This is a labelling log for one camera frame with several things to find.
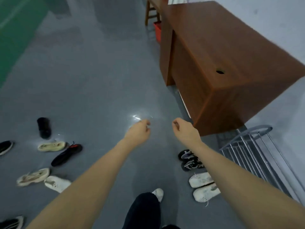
black shoe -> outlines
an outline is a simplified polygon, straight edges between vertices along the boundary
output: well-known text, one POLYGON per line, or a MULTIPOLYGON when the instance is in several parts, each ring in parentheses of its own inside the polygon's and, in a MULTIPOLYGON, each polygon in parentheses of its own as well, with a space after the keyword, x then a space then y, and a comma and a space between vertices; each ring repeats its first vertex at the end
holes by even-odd
POLYGON ((196 156, 189 149, 183 150, 178 154, 178 159, 182 162, 188 161, 189 159, 194 157, 196 156))
POLYGON ((0 223, 0 229, 20 229, 23 226, 23 221, 23 216, 18 216, 14 219, 7 219, 0 223))
POLYGON ((40 117, 37 119, 39 134, 43 139, 48 139, 51 136, 50 121, 48 118, 40 117))
POLYGON ((194 157, 193 159, 190 159, 189 161, 182 162, 181 168, 184 171, 190 171, 192 169, 202 169, 204 168, 204 165, 202 162, 199 160, 199 158, 194 157))
POLYGON ((6 154, 14 145, 12 141, 3 141, 0 143, 0 155, 6 154))
POLYGON ((65 151, 59 154, 51 163, 52 166, 58 166, 66 163, 69 158, 82 151, 83 147, 80 144, 73 144, 69 146, 65 151))

wooden cabinet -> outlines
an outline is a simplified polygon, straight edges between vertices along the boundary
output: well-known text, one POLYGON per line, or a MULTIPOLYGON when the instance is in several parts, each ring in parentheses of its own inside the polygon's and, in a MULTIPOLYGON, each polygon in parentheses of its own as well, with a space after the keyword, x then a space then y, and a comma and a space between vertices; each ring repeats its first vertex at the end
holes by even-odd
POLYGON ((241 127, 305 66, 214 1, 161 2, 160 69, 201 136, 241 127))

red bucket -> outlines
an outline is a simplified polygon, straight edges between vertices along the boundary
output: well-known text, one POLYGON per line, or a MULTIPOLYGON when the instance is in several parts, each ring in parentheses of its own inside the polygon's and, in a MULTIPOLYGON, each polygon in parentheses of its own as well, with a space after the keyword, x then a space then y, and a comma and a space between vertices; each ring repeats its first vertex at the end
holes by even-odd
POLYGON ((154 22, 153 25, 155 26, 156 40, 161 43, 161 21, 154 22))

hand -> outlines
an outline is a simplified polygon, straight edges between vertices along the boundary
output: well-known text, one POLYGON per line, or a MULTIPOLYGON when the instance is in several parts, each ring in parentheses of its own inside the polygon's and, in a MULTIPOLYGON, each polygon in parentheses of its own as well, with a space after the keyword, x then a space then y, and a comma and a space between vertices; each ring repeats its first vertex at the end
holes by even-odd
POLYGON ((149 120, 141 120, 135 123, 124 136, 124 140, 133 147, 144 143, 150 136, 149 120))
POLYGON ((175 136, 188 149, 202 144, 198 130, 190 122, 176 118, 172 122, 172 126, 175 136))

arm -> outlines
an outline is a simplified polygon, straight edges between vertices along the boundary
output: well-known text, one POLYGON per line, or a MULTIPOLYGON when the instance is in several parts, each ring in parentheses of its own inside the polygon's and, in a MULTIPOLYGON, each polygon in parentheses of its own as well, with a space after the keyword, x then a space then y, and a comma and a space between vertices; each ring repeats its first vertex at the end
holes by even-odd
POLYGON ((91 228, 128 154, 150 135, 148 120, 134 124, 124 139, 55 198, 27 229, 91 228))
POLYGON ((204 163, 222 196, 249 228, 305 228, 305 208, 204 144, 191 123, 173 121, 176 137, 204 163))

